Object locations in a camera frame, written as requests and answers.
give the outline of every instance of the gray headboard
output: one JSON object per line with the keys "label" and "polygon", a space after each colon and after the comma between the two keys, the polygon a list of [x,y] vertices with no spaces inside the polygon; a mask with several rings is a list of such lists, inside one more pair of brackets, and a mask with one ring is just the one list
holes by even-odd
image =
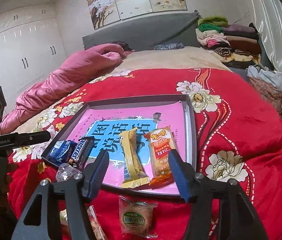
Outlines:
{"label": "gray headboard", "polygon": [[199,13],[195,11],[194,13],[153,14],[123,21],[83,37],[84,49],[114,41],[123,41],[136,51],[153,50],[156,44],[174,42],[200,47],[195,33],[199,17]]}

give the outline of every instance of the silver bolt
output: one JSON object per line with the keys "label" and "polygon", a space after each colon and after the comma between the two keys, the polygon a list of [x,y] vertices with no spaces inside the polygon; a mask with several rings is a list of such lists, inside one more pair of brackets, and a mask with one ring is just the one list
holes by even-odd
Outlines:
{"label": "silver bolt", "polygon": [[40,185],[41,185],[41,186],[45,186],[45,185],[47,185],[48,183],[49,183],[49,181],[48,181],[47,179],[43,179],[43,180],[40,181]]}
{"label": "silver bolt", "polygon": [[237,180],[236,180],[236,179],[229,179],[228,182],[229,182],[231,185],[236,185],[236,184],[237,184]]}
{"label": "silver bolt", "polygon": [[203,175],[202,173],[197,172],[197,173],[195,174],[195,177],[196,177],[197,179],[203,179],[203,178],[204,178],[204,175]]}
{"label": "silver bolt", "polygon": [[81,179],[83,175],[81,173],[74,174],[74,179]]}

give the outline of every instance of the dark green folded cloth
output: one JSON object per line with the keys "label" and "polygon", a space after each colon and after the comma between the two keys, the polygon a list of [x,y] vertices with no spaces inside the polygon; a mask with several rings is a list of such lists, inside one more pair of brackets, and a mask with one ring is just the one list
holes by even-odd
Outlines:
{"label": "dark green folded cloth", "polygon": [[209,23],[215,26],[220,26],[220,27],[229,27],[228,19],[223,16],[210,16],[210,17],[205,17],[203,19],[199,19],[197,21],[197,24],[199,26],[204,23]]}
{"label": "dark green folded cloth", "polygon": [[222,28],[219,27],[219,26],[215,26],[215,25],[212,25],[212,24],[209,24],[209,23],[203,23],[201,24],[198,29],[201,31],[201,32],[204,32],[204,31],[213,31],[213,30],[216,30],[218,31],[219,33],[223,32]]}

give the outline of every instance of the green oval label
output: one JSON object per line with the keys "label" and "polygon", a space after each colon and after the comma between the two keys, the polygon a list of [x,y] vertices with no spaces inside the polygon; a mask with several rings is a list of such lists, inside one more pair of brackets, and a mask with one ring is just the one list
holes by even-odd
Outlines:
{"label": "green oval label", "polygon": [[145,223],[144,218],[140,214],[135,212],[124,213],[122,219],[123,223],[132,230],[138,230]]}

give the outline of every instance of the pink blanket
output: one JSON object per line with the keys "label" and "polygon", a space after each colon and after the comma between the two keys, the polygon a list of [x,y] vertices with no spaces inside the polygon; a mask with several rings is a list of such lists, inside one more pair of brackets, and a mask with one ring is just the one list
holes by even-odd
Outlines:
{"label": "pink blanket", "polygon": [[46,81],[36,83],[17,98],[16,108],[1,122],[0,133],[14,131],[57,100],[95,78],[98,72],[120,64],[121,57],[124,57],[124,50],[116,44],[102,44],[75,52]]}

